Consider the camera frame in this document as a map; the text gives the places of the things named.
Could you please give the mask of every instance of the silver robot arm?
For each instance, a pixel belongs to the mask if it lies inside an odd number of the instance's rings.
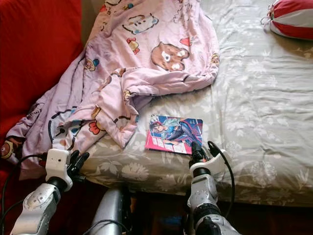
[[[207,161],[205,152],[196,142],[192,143],[192,152],[189,166],[193,179],[187,205],[192,212],[196,235],[240,235],[221,215],[217,206],[218,194],[212,175],[224,171],[222,156],[218,154]],[[230,162],[226,151],[222,152]]]
[[[30,193],[23,202],[23,211],[10,235],[46,235],[61,193],[68,191],[89,154],[50,149],[46,161],[46,183]]]

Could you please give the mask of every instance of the crumpled blanket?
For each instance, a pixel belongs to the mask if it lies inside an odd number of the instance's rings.
[[[16,163],[52,147],[84,152],[106,133],[123,148],[156,95],[214,81],[218,41],[198,0],[107,0],[98,18],[101,28],[59,83],[8,132],[3,158]],[[20,178],[43,173],[32,158]]]

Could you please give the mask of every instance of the wire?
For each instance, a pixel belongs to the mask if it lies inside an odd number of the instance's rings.
[[[24,201],[24,199],[21,200],[21,201],[18,201],[18,202],[16,202],[16,203],[14,203],[12,206],[9,207],[9,209],[7,209],[7,210],[5,211],[5,213],[3,214],[3,216],[2,216],[2,218],[1,218],[1,220],[0,220],[0,226],[2,225],[2,223],[4,223],[4,219],[5,219],[6,214],[8,214],[8,212],[9,212],[10,210],[12,210],[15,206],[17,206],[17,205],[23,203],[23,201]]]
[[[103,222],[108,222],[104,226],[106,226],[110,223],[117,224],[126,231],[126,234],[130,234],[130,231],[126,228],[126,226],[124,224],[122,224],[116,220],[113,220],[113,219],[102,219],[102,220],[99,220],[98,222],[96,222],[94,225],[92,225],[86,232],[83,233],[83,235],[87,235],[94,227],[96,227],[98,224],[103,223]]]
[[[28,159],[28,158],[33,158],[33,157],[39,157],[39,155],[28,155],[28,156],[26,156],[26,157],[24,157],[24,158],[22,158],[22,159],[20,159],[19,161],[18,161],[18,163],[13,167],[13,169],[11,170],[11,172],[10,172],[10,174],[9,174],[9,176],[6,178],[6,180],[5,180],[5,183],[4,183],[4,185],[3,185],[3,188],[2,188],[2,198],[1,198],[1,220],[3,220],[4,221],[4,219],[5,219],[5,212],[4,212],[4,194],[5,194],[5,190],[6,190],[6,186],[7,186],[7,184],[8,184],[8,182],[9,182],[9,180],[12,178],[12,176],[13,176],[13,174],[14,174],[14,172],[15,172],[15,170],[20,166],[20,164],[23,162],[23,161],[25,161],[26,159]],[[4,234],[4,222],[2,223],[2,225],[1,225],[1,234],[3,235]]]
[[[213,147],[215,150],[218,151],[218,153],[222,156],[222,158],[225,161],[225,164],[229,170],[229,174],[230,174],[230,178],[231,178],[231,199],[230,199],[230,205],[228,207],[228,210],[225,214],[225,218],[228,217],[231,208],[233,207],[234,201],[235,201],[235,178],[234,178],[234,174],[233,171],[231,170],[231,167],[225,157],[225,155],[223,154],[223,152],[216,146],[216,144],[214,144],[212,141],[208,141],[207,144],[209,145],[209,148],[211,149],[211,147]]]

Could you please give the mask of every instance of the mattress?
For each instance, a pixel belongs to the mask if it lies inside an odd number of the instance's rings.
[[[184,194],[188,155],[144,149],[152,114],[203,120],[208,140],[228,151],[236,202],[313,206],[313,42],[288,39],[260,24],[271,1],[203,1],[218,35],[221,62],[203,90],[155,98],[121,149],[106,135],[88,152],[82,172],[109,187]],[[91,33],[101,29],[98,18]],[[230,175],[215,176],[219,197],[230,199]]]

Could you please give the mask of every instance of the pink book cover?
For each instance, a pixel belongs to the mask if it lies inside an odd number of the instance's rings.
[[[201,119],[152,115],[145,148],[191,154],[193,141],[202,145]]]

